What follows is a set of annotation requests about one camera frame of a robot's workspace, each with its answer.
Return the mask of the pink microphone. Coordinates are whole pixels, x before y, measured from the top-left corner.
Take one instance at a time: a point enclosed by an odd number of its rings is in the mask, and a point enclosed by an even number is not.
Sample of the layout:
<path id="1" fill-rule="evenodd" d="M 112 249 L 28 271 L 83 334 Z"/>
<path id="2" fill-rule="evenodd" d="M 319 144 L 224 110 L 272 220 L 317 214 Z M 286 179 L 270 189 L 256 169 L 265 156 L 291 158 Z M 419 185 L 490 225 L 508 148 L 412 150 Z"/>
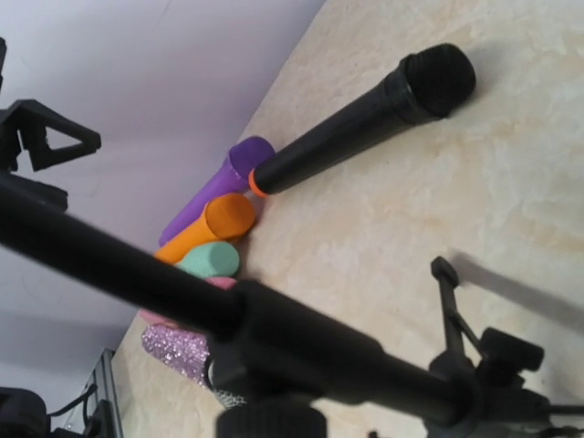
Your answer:
<path id="1" fill-rule="evenodd" d="M 147 305 L 138 312 L 149 325 L 170 328 L 208 329 L 224 315 L 229 316 L 228 304 L 232 302 L 228 290 L 237 281 L 231 277 L 199 279 L 191 276 L 187 287 L 166 287 L 157 290 Z"/>

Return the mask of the teal microphone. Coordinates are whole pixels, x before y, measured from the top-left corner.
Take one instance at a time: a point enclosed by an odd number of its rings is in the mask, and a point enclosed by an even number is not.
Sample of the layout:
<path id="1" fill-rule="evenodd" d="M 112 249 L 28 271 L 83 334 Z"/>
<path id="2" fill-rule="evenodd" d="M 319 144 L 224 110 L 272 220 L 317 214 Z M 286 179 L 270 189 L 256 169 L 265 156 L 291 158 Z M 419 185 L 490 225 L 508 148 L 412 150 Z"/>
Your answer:
<path id="1" fill-rule="evenodd" d="M 176 266 L 200 278 L 233 276 L 240 267 L 240 256 L 231 244 L 212 242 L 195 247 Z"/>

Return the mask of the black tripod mic stand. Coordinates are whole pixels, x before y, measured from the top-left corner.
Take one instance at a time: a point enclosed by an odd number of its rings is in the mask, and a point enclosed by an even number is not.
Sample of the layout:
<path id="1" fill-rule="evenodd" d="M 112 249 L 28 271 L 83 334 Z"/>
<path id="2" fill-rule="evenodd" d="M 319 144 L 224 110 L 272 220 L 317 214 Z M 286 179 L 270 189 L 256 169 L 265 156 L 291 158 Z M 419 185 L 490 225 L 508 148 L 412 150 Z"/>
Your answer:
<path id="1" fill-rule="evenodd" d="M 187 287 L 191 275 L 78 219 L 1 184 L 3 246 L 136 307 L 157 290 Z M 229 316 L 208 329 L 212 384 L 246 398 L 219 415 L 219 437 L 323 437 L 324 415 L 312 403 L 370 402 L 422 420 L 431 437 L 580 437 L 555 426 L 555 415 L 580 416 L 579 405 L 554 405 L 522 386 L 540 347 L 496 329 L 477 337 L 456 307 L 459 278 L 442 257 L 432 261 L 446 347 L 428 370 L 387 354 L 345 324 L 255 281 L 228 290 Z"/>

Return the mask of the black microphone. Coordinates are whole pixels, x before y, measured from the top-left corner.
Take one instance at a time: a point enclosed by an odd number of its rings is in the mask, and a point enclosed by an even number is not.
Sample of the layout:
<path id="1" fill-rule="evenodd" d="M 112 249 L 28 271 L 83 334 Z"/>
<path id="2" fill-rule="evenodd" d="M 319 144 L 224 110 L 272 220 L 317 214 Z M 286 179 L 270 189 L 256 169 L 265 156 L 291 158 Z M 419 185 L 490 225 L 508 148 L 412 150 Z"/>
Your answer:
<path id="1" fill-rule="evenodd" d="M 453 44 L 411 54 L 375 87 L 257 165 L 250 188 L 259 196 L 282 193 L 394 135 L 444 119 L 475 85 L 471 60 Z"/>

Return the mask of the glitter silver-head microphone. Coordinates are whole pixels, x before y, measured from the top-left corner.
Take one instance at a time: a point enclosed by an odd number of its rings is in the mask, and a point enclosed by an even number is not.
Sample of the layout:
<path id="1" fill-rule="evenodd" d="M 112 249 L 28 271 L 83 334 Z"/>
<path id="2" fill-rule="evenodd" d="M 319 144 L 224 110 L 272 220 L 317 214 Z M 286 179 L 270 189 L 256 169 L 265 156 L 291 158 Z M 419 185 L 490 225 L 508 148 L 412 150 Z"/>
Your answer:
<path id="1" fill-rule="evenodd" d="M 156 360 L 208 390 L 224 408 L 247 403 L 245 397 L 216 389 L 212 384 L 214 360 L 204 335 L 154 325 L 143 331 L 141 345 Z"/>

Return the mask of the orange microphone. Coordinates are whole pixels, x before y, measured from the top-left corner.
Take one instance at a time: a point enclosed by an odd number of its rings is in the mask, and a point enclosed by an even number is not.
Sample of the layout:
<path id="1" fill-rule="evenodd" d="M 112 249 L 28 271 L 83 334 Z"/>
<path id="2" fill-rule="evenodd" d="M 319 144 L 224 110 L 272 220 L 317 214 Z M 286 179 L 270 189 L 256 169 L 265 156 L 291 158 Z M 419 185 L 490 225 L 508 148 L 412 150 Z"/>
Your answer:
<path id="1" fill-rule="evenodd" d="M 243 237 L 256 222 L 256 210 L 240 193 L 229 193 L 208 203 L 192 224 L 163 245 L 155 257 L 167 264 L 180 262 L 192 249 Z"/>

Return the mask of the purple microphone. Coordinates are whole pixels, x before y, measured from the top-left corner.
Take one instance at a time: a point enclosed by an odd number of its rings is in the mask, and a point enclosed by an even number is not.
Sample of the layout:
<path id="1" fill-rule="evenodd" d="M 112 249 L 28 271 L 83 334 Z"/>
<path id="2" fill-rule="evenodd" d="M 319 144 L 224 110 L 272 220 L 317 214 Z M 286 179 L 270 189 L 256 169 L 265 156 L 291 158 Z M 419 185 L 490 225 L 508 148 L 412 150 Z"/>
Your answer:
<path id="1" fill-rule="evenodd" d="M 264 138 L 254 136 L 240 141 L 226 154 L 223 163 L 210 180 L 173 217 L 163 229 L 159 246 L 164 246 L 192 222 L 198 219 L 204 207 L 217 197 L 249 190 L 248 176 L 259 164 L 275 155 L 272 145 Z"/>

